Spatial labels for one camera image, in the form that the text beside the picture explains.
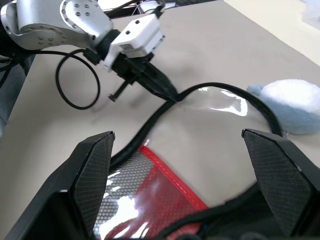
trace light blue plush toy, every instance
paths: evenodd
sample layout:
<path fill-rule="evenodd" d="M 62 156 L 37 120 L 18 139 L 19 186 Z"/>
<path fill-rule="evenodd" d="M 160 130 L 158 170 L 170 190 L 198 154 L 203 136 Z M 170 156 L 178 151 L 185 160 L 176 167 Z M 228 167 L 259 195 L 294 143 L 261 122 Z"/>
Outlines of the light blue plush toy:
<path fill-rule="evenodd" d="M 285 132 L 320 132 L 320 87 L 304 80 L 286 79 L 266 86 L 249 85 L 247 91 L 275 113 Z"/>

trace transparent plastic bag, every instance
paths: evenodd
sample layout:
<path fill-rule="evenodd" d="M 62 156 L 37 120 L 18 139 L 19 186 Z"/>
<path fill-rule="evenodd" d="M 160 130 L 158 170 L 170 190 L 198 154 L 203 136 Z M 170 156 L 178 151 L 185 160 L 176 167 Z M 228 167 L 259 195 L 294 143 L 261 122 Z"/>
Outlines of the transparent plastic bag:
<path fill-rule="evenodd" d="M 139 152 L 110 173 L 95 235 L 154 237 L 178 219 L 245 191 L 256 178 L 244 128 L 269 132 L 247 100 L 216 87 L 192 92 L 161 117 Z M 199 229 L 188 225 L 168 239 Z"/>

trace white surface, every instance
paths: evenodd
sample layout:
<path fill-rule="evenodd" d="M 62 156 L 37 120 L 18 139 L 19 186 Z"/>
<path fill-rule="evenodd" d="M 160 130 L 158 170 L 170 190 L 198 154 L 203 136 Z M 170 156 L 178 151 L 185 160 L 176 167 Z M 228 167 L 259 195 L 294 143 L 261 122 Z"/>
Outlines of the white surface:
<path fill-rule="evenodd" d="M 306 1 L 302 20 L 320 30 L 320 0 Z"/>
<path fill-rule="evenodd" d="M 270 0 L 257 2 L 263 8 Z M 288 1 L 286 9 L 295 9 L 295 3 Z M 244 0 L 243 4 L 249 9 L 252 3 Z M 259 19 L 264 16 L 266 22 L 273 21 L 270 16 L 277 9 L 261 11 Z M 251 11 L 260 9 L 256 6 Z M 122 30 L 134 18 L 116 19 L 115 27 Z M 248 84 L 265 85 L 280 79 L 319 82 L 319 66 L 222 1 L 170 9 L 160 22 L 166 39 L 152 63 L 179 91 L 204 82 L 223 82 L 243 89 Z M 274 28 L 281 24 L 286 29 L 283 22 L 277 22 Z M 301 38 L 308 39 L 308 35 L 312 38 L 313 30 L 305 30 Z M 317 46 L 308 45 L 311 49 Z M 74 48 L 54 49 L 70 52 Z M 36 56 L 1 139 L 0 239 L 78 142 L 113 130 L 115 154 L 163 103 L 137 83 L 129 86 L 116 103 L 109 102 L 109 93 L 122 80 L 99 65 L 94 68 L 101 81 L 97 105 L 85 111 L 73 109 L 56 89 L 54 76 L 60 59 Z M 60 75 L 62 89 L 72 102 L 86 105 L 94 99 L 95 81 L 81 63 L 71 59 Z M 255 181 L 241 129 L 266 130 L 267 126 L 254 109 L 247 105 L 246 110 L 245 106 L 242 99 L 230 93 L 202 89 L 169 111 L 150 135 L 149 147 L 210 206 L 234 197 Z M 320 166 L 319 135 L 290 137 Z"/>
<path fill-rule="evenodd" d="M 225 0 L 230 6 L 320 66 L 320 30 L 303 22 L 300 0 Z"/>

